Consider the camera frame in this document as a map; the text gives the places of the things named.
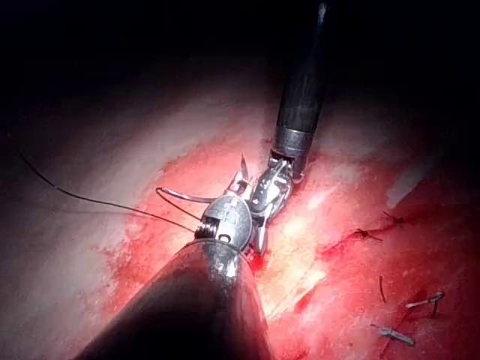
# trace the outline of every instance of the dark background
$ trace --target dark background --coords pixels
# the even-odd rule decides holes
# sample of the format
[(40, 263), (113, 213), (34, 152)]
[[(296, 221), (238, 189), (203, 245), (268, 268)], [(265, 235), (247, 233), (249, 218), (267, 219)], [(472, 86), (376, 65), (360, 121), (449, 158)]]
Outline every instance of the dark background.
[[(272, 76), (282, 77), (308, 3), (6, 1), (1, 6), (3, 122), (8, 127), (46, 101), (94, 97), (167, 59), (267, 56)], [(478, 72), (472, 6), (337, 1), (330, 15), (334, 83), (389, 93), (405, 107), (424, 109), (431, 114), (427, 126), (455, 117), (470, 129)]]

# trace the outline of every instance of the metal clip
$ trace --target metal clip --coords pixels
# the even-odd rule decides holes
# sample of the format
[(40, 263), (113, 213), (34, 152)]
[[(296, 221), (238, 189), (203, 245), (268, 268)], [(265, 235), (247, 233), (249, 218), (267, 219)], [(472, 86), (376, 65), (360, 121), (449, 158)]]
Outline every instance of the metal clip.
[(388, 336), (389, 338), (403, 341), (404, 343), (409, 344), (411, 347), (415, 346), (415, 341), (411, 337), (401, 334), (400, 332), (395, 331), (393, 328), (378, 326), (375, 324), (370, 324), (370, 326), (379, 329), (380, 335), (382, 336)]

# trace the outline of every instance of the metal cylinder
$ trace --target metal cylinder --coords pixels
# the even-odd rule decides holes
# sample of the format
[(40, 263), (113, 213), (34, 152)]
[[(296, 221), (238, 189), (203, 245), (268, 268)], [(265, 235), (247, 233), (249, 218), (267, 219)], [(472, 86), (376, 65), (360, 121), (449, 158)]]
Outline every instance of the metal cylinder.
[(245, 256), (213, 238), (163, 267), (76, 359), (272, 358)]
[(327, 5), (312, 1), (305, 9), (297, 59), (283, 90), (272, 155), (292, 159), (293, 179), (299, 181), (307, 162), (326, 91), (323, 28)]

